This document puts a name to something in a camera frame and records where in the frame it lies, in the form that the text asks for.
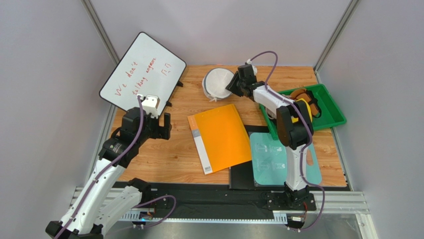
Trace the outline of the white mesh laundry bag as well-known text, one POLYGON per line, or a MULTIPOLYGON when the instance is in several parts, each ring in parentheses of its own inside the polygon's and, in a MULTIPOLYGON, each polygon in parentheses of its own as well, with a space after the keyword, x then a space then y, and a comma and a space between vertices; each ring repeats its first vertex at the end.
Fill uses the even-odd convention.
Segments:
POLYGON ((226 87, 231 82, 234 73, 225 68, 213 68, 205 75, 202 80, 204 95, 210 102, 216 102, 226 99, 232 95, 232 92, 226 87))

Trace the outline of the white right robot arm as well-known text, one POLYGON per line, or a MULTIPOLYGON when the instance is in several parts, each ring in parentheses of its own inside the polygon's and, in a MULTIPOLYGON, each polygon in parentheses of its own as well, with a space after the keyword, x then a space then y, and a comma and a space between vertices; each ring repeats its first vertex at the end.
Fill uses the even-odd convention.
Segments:
POLYGON ((226 89, 263 105, 275 117, 278 139, 285 146, 287 155, 287 177, 282 198, 289 208, 303 208, 310 202, 304 174, 306 151, 313 137, 308 104, 284 97, 267 83, 257 81, 255 68, 251 64, 239 66, 226 89))

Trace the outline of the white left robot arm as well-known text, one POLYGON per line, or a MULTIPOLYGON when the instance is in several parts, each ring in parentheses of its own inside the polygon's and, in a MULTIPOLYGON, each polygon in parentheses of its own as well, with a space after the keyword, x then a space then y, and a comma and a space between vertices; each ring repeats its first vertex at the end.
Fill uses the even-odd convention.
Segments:
POLYGON ((170 138, 171 115, 164 114, 160 126, 158 117, 139 107, 132 108, 122 118, 121 126, 103 143, 93 172, 68 212, 58 221, 50 221, 45 231, 53 239, 103 239, 111 227, 129 210, 155 203, 151 185, 134 178, 123 191, 104 204, 117 179, 138 155, 148 139, 170 138))

